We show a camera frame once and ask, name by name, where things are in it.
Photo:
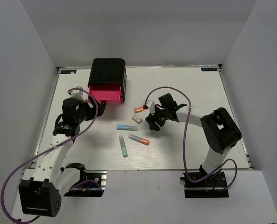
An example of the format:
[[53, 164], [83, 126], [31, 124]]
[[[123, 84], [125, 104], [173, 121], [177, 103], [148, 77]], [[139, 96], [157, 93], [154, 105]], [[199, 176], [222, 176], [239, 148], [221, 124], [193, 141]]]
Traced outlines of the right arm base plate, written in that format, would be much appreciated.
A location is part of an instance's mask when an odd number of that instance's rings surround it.
[[190, 182], [186, 174], [180, 177], [184, 183], [185, 198], [229, 198], [227, 189], [227, 180], [224, 172], [210, 177], [198, 183]]

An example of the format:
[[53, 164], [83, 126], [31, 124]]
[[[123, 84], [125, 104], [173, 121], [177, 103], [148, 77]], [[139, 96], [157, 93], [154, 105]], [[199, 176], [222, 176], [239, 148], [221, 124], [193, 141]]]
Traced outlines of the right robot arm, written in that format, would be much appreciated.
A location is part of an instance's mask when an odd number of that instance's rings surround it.
[[[146, 99], [143, 103], [143, 108], [149, 110], [146, 121], [150, 130], [160, 131], [168, 120], [185, 123], [182, 153], [186, 179], [192, 183], [201, 182], [205, 186], [211, 186], [217, 180], [216, 174], [226, 163], [225, 158], [228, 152], [242, 138], [238, 126], [223, 107], [208, 115], [202, 115], [193, 110], [190, 104], [178, 105], [169, 93], [159, 97], [159, 101], [159, 105], [150, 99]], [[185, 161], [186, 135], [189, 124], [203, 129], [209, 145], [207, 156], [200, 165], [200, 177], [197, 180], [189, 176]]]

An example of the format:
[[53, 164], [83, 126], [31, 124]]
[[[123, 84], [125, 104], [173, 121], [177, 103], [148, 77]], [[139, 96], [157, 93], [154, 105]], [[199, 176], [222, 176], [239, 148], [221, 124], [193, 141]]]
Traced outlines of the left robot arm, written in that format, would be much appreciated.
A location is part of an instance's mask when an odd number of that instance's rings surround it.
[[51, 151], [32, 176], [19, 184], [22, 212], [27, 215], [55, 217], [60, 210], [62, 197], [76, 186], [87, 182], [85, 166], [69, 163], [63, 166], [68, 151], [80, 133], [80, 124], [104, 113], [106, 102], [93, 102], [89, 97], [70, 97], [63, 101], [62, 113], [55, 121], [51, 139]]

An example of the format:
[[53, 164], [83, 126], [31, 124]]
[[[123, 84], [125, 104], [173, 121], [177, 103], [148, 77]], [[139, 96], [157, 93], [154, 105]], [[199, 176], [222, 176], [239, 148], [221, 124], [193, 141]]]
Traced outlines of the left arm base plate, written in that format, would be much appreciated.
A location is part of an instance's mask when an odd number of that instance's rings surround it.
[[107, 171], [85, 170], [80, 180], [73, 185], [65, 197], [102, 197], [107, 181]]

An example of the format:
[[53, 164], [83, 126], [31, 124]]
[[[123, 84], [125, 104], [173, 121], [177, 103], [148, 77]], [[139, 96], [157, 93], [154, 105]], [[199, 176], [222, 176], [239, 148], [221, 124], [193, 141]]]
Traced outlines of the pink top drawer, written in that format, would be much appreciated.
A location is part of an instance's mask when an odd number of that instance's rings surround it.
[[99, 102], [110, 105], [119, 105], [123, 99], [123, 93], [119, 84], [92, 84], [89, 93]]

